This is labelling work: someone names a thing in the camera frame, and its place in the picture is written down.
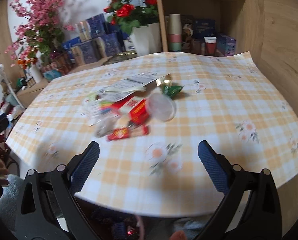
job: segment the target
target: screw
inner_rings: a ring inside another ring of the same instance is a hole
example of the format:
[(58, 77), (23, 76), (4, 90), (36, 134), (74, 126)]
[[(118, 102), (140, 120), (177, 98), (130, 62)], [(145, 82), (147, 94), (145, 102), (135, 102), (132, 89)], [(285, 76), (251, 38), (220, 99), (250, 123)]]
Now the screw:
[(27, 174), (28, 174), (29, 176), (33, 175), (34, 173), (35, 173), (35, 169), (30, 169), (30, 170), (27, 172)]
[(238, 165), (238, 164), (234, 164), (234, 165), (233, 165), (233, 169), (234, 169), (235, 171), (241, 171), (241, 170), (242, 170), (241, 166)]
[(265, 175), (270, 175), (271, 174), (271, 172), (268, 169), (263, 169), (263, 173)]
[(66, 168), (65, 165), (60, 164), (60, 165), (57, 166), (57, 171), (63, 171), (65, 168)]

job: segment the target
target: gold wrapper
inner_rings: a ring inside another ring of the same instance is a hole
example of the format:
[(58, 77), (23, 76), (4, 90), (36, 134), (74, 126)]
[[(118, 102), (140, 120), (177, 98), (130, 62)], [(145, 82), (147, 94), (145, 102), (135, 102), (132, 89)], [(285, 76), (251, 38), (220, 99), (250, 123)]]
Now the gold wrapper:
[(165, 86), (167, 87), (171, 87), (172, 86), (172, 77), (170, 74), (162, 77), (162, 78), (158, 78), (156, 80), (156, 84), (157, 87), (160, 87), (160, 89), (162, 90)]

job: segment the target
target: red box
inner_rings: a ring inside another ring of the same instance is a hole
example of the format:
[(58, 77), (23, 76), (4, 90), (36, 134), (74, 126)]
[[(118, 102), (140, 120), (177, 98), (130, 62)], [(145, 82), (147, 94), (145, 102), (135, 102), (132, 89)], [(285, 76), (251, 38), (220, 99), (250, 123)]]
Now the red box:
[(145, 108), (146, 99), (130, 95), (111, 105), (113, 111), (120, 115), (128, 115), (137, 125), (143, 124), (149, 117)]

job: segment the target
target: stack of cups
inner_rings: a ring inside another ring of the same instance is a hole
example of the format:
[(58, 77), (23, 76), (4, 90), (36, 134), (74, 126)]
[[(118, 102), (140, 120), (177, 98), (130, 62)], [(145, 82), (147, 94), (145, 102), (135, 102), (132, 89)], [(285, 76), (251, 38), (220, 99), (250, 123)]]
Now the stack of cups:
[(168, 47), (169, 51), (181, 51), (181, 20), (180, 14), (169, 14)]

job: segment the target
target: white fan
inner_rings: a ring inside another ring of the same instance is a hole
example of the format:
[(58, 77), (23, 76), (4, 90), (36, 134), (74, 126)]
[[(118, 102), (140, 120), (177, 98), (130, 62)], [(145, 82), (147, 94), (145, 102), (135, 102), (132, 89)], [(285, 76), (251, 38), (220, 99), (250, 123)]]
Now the white fan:
[(11, 94), (14, 96), (14, 98), (17, 100), (17, 102), (19, 103), (19, 105), (21, 107), (24, 108), (24, 106), (22, 105), (22, 103), (20, 102), (20, 100), (18, 99), (18, 97), (16, 96), (13, 88), (11, 87), (11, 82), (8, 80), (5, 72), (4, 72), (4, 65), (3, 64), (0, 64), (0, 84), (4, 82), (7, 84), (8, 88), (9, 88), (9, 91), (11, 92)]

